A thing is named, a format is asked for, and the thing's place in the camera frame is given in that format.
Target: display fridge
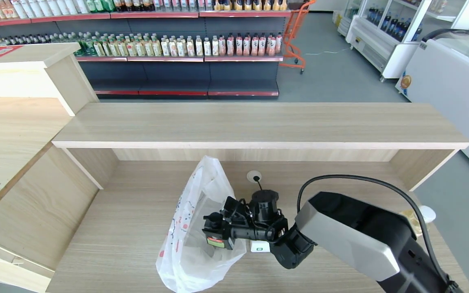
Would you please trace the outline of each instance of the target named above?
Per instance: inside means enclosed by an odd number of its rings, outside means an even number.
[[[469,0],[362,0],[346,41],[380,72],[399,78],[423,35],[469,28]]]
[[[414,103],[430,103],[469,139],[469,31],[424,37],[396,88]],[[463,152],[469,157],[469,146]]]
[[[350,23],[354,15],[359,14],[359,9],[361,8],[362,0],[348,0],[346,2],[345,9],[342,13],[341,20],[338,26],[338,32],[346,37],[348,29],[350,28]]]

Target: power cord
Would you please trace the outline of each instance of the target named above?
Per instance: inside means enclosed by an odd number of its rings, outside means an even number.
[[[432,248],[432,244],[430,243],[430,236],[428,235],[428,229],[426,228],[426,224],[423,218],[423,215],[421,214],[421,211],[419,211],[419,208],[417,207],[417,204],[410,198],[408,194],[406,194],[404,191],[399,189],[398,187],[391,185],[388,182],[375,179],[375,178],[370,178],[370,177],[365,177],[365,176],[359,176],[359,175],[347,175],[347,174],[333,174],[333,175],[322,175],[322,176],[317,176],[314,178],[309,179],[303,186],[300,188],[300,192],[298,193],[298,202],[296,203],[296,212],[300,212],[300,205],[301,205],[301,196],[303,194],[303,191],[305,188],[311,184],[314,181],[322,180],[322,179],[330,179],[330,178],[341,178],[341,179],[353,179],[353,180],[361,180],[361,181],[368,181],[372,182],[378,185],[385,186],[395,192],[397,192],[400,196],[402,196],[413,208],[415,211],[415,215],[417,216],[417,219],[419,220],[419,224],[421,225],[421,230],[423,232],[423,240],[426,245],[426,250],[428,251],[428,256],[430,256],[430,260],[432,261],[432,265],[434,265],[434,268],[436,272],[441,276],[441,278],[448,284],[450,288],[456,287],[457,284],[456,282],[450,280],[449,276],[444,273],[444,271],[441,270],[441,266],[439,265],[439,262],[437,261],[437,258],[434,253],[434,249]]]

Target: wooden counter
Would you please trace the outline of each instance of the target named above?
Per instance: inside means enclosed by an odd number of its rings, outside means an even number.
[[[45,291],[97,191],[50,143],[98,102],[78,48],[26,45],[0,57],[0,282],[33,291]]]
[[[220,159],[237,198],[257,189],[246,173],[261,171],[262,185],[279,192],[279,208],[292,225],[298,190],[314,176],[364,175],[413,190],[469,145],[431,106],[382,103],[88,104],[52,143],[102,190],[55,271],[51,293],[168,291],[155,261],[175,202],[204,155]],[[409,208],[389,189],[360,181],[315,182],[305,196],[321,190],[396,212]],[[469,292],[434,226],[430,235],[443,269]],[[290,271],[271,254],[249,252],[209,291],[380,288],[317,247]]]

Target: bottle cap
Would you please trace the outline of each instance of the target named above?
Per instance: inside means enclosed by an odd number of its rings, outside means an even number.
[[[435,214],[435,211],[432,210],[432,208],[430,208],[429,206],[420,206],[419,211],[421,211],[421,214],[423,215],[423,219],[426,224],[434,221],[437,216]]]

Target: red shelf edge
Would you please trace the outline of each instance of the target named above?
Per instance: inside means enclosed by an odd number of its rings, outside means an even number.
[[[198,18],[198,12],[115,12],[110,18]]]
[[[145,95],[207,95],[203,91],[138,91],[138,94]]]
[[[48,16],[32,18],[32,24],[38,24],[41,22],[64,22],[67,20],[86,20],[86,19],[109,19],[110,13],[85,13],[76,15],[60,15],[60,16]]]
[[[218,56],[204,57],[204,62],[281,62],[283,61],[283,56]]]
[[[75,57],[79,62],[125,62],[128,61],[126,57],[89,57],[89,56],[79,56]]]
[[[95,94],[124,94],[124,95],[138,95],[138,91],[95,91]]]
[[[153,62],[203,62],[204,58],[197,57],[127,57],[128,61],[153,61]]]
[[[29,24],[29,23],[30,23],[30,18],[0,20],[0,26],[12,26],[14,24]]]
[[[251,91],[233,91],[233,92],[222,92],[222,91],[209,91],[208,95],[259,95],[259,96],[278,96],[279,92],[251,92]]]
[[[288,17],[290,10],[286,11],[200,11],[201,17]]]

